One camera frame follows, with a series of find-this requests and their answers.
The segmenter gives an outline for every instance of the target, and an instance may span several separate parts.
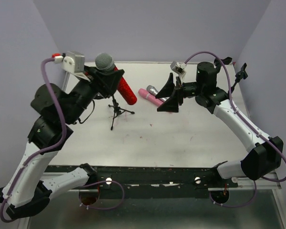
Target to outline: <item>gray floor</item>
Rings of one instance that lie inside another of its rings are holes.
[[[252,191],[234,191],[229,204],[240,204]],[[106,206],[115,200],[102,200]],[[262,190],[253,204],[227,209],[209,199],[128,199],[111,211],[79,207],[76,192],[54,199],[30,220],[31,229],[280,229],[276,203],[271,190]]]

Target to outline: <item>black cable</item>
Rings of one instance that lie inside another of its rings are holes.
[[[94,112],[94,109],[95,109],[95,101],[92,100],[92,102],[93,102],[93,109],[92,109],[91,113],[88,115],[88,117],[85,118],[84,121],[81,121],[81,119],[79,118],[79,119],[78,119],[78,122],[79,122],[80,124],[83,124],[84,122],[86,122],[87,119],[90,117],[90,115],[92,115],[92,113]]]

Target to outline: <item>cable clip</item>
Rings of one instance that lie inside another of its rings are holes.
[[[9,194],[9,195],[3,195],[3,198],[7,200],[7,199],[11,198],[11,194]]]
[[[258,132],[258,134],[256,136],[260,137],[261,135],[262,135],[262,132]]]
[[[234,114],[239,113],[240,110],[238,108],[235,109]]]
[[[26,168],[28,165],[22,165],[20,166],[20,168]]]

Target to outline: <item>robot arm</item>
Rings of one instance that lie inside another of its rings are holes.
[[[271,138],[260,130],[238,110],[234,101],[229,99],[229,95],[216,86],[220,66],[214,67],[209,62],[199,63],[196,82],[190,83],[184,83],[185,67],[186,65],[182,63],[172,63],[171,69],[178,73],[176,85],[171,73],[163,89],[156,95],[158,99],[162,97],[169,97],[169,99],[159,106],[157,111],[179,112],[179,105],[182,105],[184,98],[195,97],[199,105],[221,119],[233,131],[244,145],[248,155],[244,159],[220,164],[217,171],[223,179],[248,177],[251,180],[257,180],[278,168],[281,164],[281,156],[260,136],[269,139],[280,152],[283,150],[283,141],[279,137]],[[259,133],[256,134],[249,125]]]
[[[41,116],[29,133],[29,141],[16,172],[7,186],[0,188],[0,203],[3,207],[6,203],[9,205],[6,212],[12,220],[34,216],[48,205],[50,199],[87,182],[97,181],[96,172],[88,164],[80,165],[62,176],[40,180],[48,164],[73,133],[66,125],[66,137],[61,142],[64,123],[48,87],[57,98],[65,124],[72,125],[97,94],[104,98],[112,96],[124,74],[124,70],[102,73],[94,67],[84,66],[84,56],[78,52],[57,53],[52,58],[54,63],[62,63],[64,70],[78,77],[79,82],[69,94],[54,84],[44,84],[35,94],[31,106]],[[9,222],[3,217],[3,207],[1,219]]]

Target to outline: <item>pink microphone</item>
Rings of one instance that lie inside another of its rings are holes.
[[[160,101],[159,99],[156,99],[153,95],[149,94],[147,90],[141,88],[139,90],[139,95],[144,98],[147,99],[149,102],[152,102],[153,104],[155,104],[156,106],[160,106],[163,102]]]

